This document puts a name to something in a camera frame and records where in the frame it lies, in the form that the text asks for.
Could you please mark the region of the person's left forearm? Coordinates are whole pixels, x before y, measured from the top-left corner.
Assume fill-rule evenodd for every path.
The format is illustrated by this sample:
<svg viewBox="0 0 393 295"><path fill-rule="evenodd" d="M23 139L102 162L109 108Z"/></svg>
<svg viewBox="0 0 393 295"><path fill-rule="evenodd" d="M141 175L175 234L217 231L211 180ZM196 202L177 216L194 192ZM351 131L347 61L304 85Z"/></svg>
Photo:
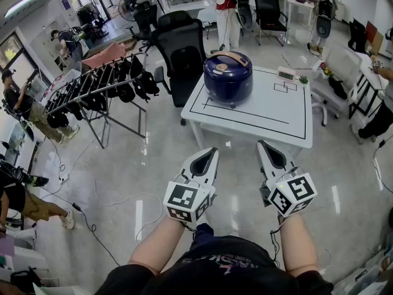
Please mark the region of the person's left forearm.
<svg viewBox="0 0 393 295"><path fill-rule="evenodd" d="M158 226L134 249L129 265L139 265L158 275L171 259L185 226L165 216Z"/></svg>

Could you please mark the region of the black cantilever visitor chair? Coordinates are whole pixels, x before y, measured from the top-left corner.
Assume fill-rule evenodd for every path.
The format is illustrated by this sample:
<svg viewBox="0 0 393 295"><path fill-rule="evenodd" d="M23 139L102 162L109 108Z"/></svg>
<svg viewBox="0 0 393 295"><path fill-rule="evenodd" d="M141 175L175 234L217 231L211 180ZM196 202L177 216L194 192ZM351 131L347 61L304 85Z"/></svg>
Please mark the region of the black cantilever visitor chair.
<svg viewBox="0 0 393 295"><path fill-rule="evenodd" d="M281 10L279 0L254 0L256 11L256 24L259 26L256 37L258 45L262 43L262 35L267 38L272 32L282 33L282 37L275 36L282 47L286 41L289 18Z"/></svg>

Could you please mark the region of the black cloth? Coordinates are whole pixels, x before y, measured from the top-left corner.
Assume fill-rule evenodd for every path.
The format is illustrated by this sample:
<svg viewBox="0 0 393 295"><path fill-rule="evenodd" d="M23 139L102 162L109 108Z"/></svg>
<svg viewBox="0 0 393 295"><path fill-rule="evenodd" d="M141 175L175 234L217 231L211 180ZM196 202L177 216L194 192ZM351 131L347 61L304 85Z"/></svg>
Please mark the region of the black cloth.
<svg viewBox="0 0 393 295"><path fill-rule="evenodd" d="M334 94L342 100L347 100L348 95L345 92L342 83L343 81L336 80L332 76L329 77L329 86L333 89Z"/></svg>

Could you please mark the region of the grey metal drying rack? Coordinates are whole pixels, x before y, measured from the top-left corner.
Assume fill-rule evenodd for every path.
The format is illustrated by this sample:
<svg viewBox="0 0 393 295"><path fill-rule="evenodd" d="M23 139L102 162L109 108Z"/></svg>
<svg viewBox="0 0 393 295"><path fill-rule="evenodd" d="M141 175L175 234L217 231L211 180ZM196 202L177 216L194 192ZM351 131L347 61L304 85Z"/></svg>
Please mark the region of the grey metal drying rack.
<svg viewBox="0 0 393 295"><path fill-rule="evenodd" d="M103 149L105 131L112 123L145 138L142 117L147 115L147 111L134 100L137 97L146 102L150 100L143 86L146 61L147 55L139 52L81 71L79 76L65 82L49 96L43 115L53 124L63 124L63 117L68 113L78 121L86 121ZM114 98L137 107L136 129L110 115Z"/></svg>

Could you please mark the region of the dark blue rice cooker body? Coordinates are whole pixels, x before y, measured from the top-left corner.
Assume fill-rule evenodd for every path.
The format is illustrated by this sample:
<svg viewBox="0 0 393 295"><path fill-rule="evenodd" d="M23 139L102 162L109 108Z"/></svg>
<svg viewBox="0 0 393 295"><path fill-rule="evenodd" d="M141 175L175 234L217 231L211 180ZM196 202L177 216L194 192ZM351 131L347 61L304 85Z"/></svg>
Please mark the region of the dark blue rice cooker body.
<svg viewBox="0 0 393 295"><path fill-rule="evenodd" d="M253 73L230 77L228 74L204 73L206 92L212 101L235 108L253 91Z"/></svg>

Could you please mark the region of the person's black shirt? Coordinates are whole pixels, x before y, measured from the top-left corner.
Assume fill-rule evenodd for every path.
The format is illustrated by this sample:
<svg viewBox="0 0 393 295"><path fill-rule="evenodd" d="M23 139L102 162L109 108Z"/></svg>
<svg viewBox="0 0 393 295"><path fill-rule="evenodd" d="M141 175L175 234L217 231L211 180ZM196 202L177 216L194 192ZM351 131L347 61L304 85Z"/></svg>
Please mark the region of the person's black shirt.
<svg viewBox="0 0 393 295"><path fill-rule="evenodd" d="M190 248L154 275L139 264L112 270L95 295L331 295L319 272L298 277L277 268L261 246L231 235Z"/></svg>

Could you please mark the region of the dark blue rice cooker lid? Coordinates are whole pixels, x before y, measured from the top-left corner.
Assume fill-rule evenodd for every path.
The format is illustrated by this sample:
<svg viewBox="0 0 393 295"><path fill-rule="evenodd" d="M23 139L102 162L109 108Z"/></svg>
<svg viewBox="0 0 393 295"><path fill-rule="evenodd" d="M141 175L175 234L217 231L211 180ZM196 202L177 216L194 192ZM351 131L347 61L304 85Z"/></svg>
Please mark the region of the dark blue rice cooker lid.
<svg viewBox="0 0 393 295"><path fill-rule="evenodd" d="M239 52L209 56L203 65L204 77L217 82L235 82L252 74L251 60Z"/></svg>

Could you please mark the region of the black oval hanging pack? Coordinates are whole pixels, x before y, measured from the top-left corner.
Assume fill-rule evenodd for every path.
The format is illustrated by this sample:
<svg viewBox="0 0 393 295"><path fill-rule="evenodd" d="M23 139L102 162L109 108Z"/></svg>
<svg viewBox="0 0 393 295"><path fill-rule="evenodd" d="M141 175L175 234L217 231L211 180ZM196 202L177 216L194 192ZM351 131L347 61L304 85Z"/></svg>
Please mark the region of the black oval hanging pack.
<svg viewBox="0 0 393 295"><path fill-rule="evenodd" d="M236 12L241 26L246 30L253 27L253 15L249 0L236 0Z"/></svg>

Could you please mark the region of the white office chair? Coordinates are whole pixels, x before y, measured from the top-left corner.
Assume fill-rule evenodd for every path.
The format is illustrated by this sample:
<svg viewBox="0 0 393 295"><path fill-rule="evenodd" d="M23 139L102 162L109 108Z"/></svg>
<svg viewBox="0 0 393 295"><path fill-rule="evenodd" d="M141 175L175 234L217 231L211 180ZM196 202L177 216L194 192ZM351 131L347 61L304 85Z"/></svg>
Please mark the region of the white office chair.
<svg viewBox="0 0 393 295"><path fill-rule="evenodd" d="M347 100L336 96L329 86L329 79L322 77L319 65L325 62L332 70L336 80L343 81L342 85L348 95ZM333 43L328 49L326 56L318 60L312 67L313 76L310 79L312 107L321 108L323 119L321 125L327 125L327 116L331 112L337 119L340 114L357 99L357 75L360 72L361 57L353 50L341 44Z"/></svg>

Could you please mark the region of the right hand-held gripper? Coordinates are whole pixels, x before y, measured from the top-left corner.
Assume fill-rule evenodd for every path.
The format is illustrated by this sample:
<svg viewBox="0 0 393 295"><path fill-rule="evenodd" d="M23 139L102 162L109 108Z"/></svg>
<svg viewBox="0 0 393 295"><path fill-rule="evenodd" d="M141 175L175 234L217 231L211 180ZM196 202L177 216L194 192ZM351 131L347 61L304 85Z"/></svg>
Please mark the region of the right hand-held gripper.
<svg viewBox="0 0 393 295"><path fill-rule="evenodd" d="M260 188L265 207L271 205L278 215L288 218L304 210L317 196L310 174L294 167L294 160L286 149L258 140L257 158L261 171L270 178ZM282 172L285 173L278 178L276 173Z"/></svg>

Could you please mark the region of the small black office chair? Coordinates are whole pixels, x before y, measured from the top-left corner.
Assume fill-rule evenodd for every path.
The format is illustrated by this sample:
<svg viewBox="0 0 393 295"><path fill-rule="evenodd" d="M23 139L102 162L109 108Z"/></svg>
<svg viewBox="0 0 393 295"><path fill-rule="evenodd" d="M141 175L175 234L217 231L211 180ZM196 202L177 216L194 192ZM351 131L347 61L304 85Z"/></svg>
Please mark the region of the small black office chair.
<svg viewBox="0 0 393 295"><path fill-rule="evenodd" d="M152 45L151 37L153 30L150 26L152 25L154 29L157 28L157 5L151 5L147 9L137 11L134 13L134 20L138 25L139 32L135 33L132 26L127 27L127 29L130 30L130 33L136 42L145 42L145 44L139 48L139 51L141 52L142 49L146 49L146 53Z"/></svg>

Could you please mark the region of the pink cloth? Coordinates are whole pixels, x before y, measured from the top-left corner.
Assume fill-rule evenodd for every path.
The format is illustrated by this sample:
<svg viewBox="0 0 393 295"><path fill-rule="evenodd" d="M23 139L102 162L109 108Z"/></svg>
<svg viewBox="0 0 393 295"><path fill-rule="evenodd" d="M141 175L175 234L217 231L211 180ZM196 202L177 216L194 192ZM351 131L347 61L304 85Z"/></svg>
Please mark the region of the pink cloth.
<svg viewBox="0 0 393 295"><path fill-rule="evenodd" d="M114 60L118 60L121 57L125 57L125 55L125 44L113 42L108 48L102 50L100 53L82 60L82 63L94 69L101 65L113 62Z"/></svg>

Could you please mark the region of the pink digital clock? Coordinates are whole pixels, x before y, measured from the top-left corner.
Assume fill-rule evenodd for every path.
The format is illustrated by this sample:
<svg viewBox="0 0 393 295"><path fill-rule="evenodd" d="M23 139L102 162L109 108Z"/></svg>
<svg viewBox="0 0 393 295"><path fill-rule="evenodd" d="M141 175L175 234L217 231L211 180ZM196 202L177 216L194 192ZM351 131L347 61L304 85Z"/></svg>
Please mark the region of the pink digital clock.
<svg viewBox="0 0 393 295"><path fill-rule="evenodd" d="M282 66L279 66L277 68L277 73L276 73L278 78L285 79L288 81L294 81L296 77L296 72L293 69L285 68Z"/></svg>

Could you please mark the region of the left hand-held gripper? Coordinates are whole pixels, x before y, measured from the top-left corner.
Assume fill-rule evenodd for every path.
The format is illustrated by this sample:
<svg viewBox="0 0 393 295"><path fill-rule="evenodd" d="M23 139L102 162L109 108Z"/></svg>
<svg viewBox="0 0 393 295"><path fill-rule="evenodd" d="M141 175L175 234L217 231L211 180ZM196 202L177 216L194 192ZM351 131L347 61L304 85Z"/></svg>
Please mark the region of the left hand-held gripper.
<svg viewBox="0 0 393 295"><path fill-rule="evenodd" d="M167 215L196 223L212 205L219 164L218 148L209 147L188 157L174 181L168 183L163 206Z"/></svg>

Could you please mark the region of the black mesh office chair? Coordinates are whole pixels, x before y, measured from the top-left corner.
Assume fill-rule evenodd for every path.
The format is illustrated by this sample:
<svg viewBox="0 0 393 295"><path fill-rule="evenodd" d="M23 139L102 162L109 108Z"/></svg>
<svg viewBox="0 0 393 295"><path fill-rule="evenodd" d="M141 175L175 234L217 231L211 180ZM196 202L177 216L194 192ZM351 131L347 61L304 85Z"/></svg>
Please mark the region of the black mesh office chair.
<svg viewBox="0 0 393 295"><path fill-rule="evenodd" d="M202 22L183 10L164 14L150 40L167 68L164 73L163 67L157 67L154 80L164 86L176 108L183 108L203 74L206 52Z"/></svg>

